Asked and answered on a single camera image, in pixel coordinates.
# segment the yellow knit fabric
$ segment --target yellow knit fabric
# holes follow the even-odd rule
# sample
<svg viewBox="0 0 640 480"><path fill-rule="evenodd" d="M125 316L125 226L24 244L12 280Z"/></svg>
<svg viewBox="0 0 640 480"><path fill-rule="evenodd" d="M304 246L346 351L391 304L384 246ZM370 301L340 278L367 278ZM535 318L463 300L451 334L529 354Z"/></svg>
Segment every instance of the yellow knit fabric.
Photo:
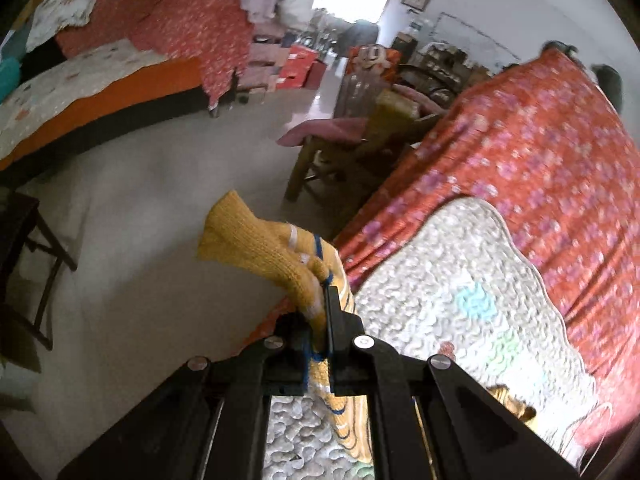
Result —
<svg viewBox="0 0 640 480"><path fill-rule="evenodd" d="M316 351L324 350L326 315L322 286L333 275L340 306L354 312L340 257L335 248L321 241L322 259L316 255L316 238L290 224L256 218L235 191L228 192L209 211L198 245L201 260L215 260L248 270L283 287L313 331ZM322 397L334 418L334 429L348 453L361 462L371 462L367 399L335 397L329 391L327 362L309 363L310 392Z"/></svg>

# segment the red floral cloth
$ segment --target red floral cloth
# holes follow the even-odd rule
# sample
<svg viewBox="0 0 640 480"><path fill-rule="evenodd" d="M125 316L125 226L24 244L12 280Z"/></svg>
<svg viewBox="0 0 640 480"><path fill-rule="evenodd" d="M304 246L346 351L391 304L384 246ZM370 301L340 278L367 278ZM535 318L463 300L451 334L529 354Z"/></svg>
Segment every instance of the red floral cloth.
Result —
<svg viewBox="0 0 640 480"><path fill-rule="evenodd" d="M214 103L247 64L253 27L240 0L98 0L85 27L56 40L67 57L129 38L140 50L199 57L202 86Z"/></svg>
<svg viewBox="0 0 640 480"><path fill-rule="evenodd" d="M612 403L610 425L597 409L578 429L590 446L640 413L639 168L606 98L549 50L460 96L335 245L355 290L446 201L490 202L543 275L600 401Z"/></svg>

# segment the silver bolt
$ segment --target silver bolt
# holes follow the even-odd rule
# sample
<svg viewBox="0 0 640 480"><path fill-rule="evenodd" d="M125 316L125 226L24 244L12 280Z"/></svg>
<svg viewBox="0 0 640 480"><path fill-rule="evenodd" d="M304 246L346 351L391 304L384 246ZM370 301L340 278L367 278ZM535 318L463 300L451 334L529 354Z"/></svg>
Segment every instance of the silver bolt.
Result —
<svg viewBox="0 0 640 480"><path fill-rule="evenodd" d="M449 359L446 355L437 354L434 355L431 359L431 366L436 368L437 370L446 370L451 366L451 359Z"/></svg>
<svg viewBox="0 0 640 480"><path fill-rule="evenodd" d="M264 340L264 345L269 349L273 350L276 348L281 348L284 345L284 341L281 337L276 335L270 335L267 339Z"/></svg>
<svg viewBox="0 0 640 480"><path fill-rule="evenodd" d="M359 335L353 338L353 344L362 349L371 348L375 343L370 335Z"/></svg>
<svg viewBox="0 0 640 480"><path fill-rule="evenodd" d="M207 360L206 357L202 357L201 355L198 355L196 357L192 357L191 359L189 359L187 366L189 367L189 370L192 370L194 372L199 372L201 370L204 370L207 366L209 366L209 361Z"/></svg>

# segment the white wall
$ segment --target white wall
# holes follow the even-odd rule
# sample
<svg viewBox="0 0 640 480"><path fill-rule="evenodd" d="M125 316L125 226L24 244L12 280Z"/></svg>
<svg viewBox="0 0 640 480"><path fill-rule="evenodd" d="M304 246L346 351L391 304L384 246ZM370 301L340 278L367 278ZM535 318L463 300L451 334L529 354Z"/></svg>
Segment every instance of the white wall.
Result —
<svg viewBox="0 0 640 480"><path fill-rule="evenodd" d="M378 22L382 44L390 45L409 22L408 7L390 0ZM625 87L622 118L640 144L640 52L606 0L431 0L424 15L434 21L448 12L508 47L523 60L540 52L545 41L578 47L586 64L607 63Z"/></svg>

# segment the white cable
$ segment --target white cable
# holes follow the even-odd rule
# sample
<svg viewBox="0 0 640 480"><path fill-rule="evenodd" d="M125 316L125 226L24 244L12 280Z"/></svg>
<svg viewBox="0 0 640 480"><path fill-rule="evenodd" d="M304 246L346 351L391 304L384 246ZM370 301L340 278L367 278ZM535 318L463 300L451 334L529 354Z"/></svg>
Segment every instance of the white cable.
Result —
<svg viewBox="0 0 640 480"><path fill-rule="evenodd" d="M580 476L584 475L584 472L587 471L587 468L591 465L591 461L596 457L596 454L599 452L600 446L602 446L602 443L604 442L604 437L606 436L607 431L609 431L609 427L611 425L611 419L613 418L613 405L610 402L604 402L603 404L598 406L598 408L600 408L601 406L604 406L605 408L609 409L609 423L607 424L607 429L602 433L602 438L600 439L600 443L598 444L596 451L593 452L593 454L591 455L591 458L587 462L587 465L584 466L582 471L580 471Z"/></svg>

